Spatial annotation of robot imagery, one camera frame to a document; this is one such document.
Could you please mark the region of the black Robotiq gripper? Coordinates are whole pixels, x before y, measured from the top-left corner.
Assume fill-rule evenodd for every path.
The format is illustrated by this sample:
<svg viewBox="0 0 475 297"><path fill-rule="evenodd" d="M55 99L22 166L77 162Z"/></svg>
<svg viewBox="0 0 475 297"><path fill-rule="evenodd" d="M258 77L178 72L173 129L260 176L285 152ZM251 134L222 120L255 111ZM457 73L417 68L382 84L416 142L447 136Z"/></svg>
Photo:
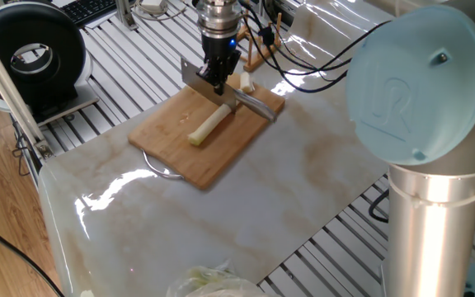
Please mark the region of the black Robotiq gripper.
<svg viewBox="0 0 475 297"><path fill-rule="evenodd" d="M213 85L216 94L222 95L227 77L236 68L241 57L241 52L237 49L237 36L213 38L202 35L201 40L205 52L204 64L196 74Z"/></svg>

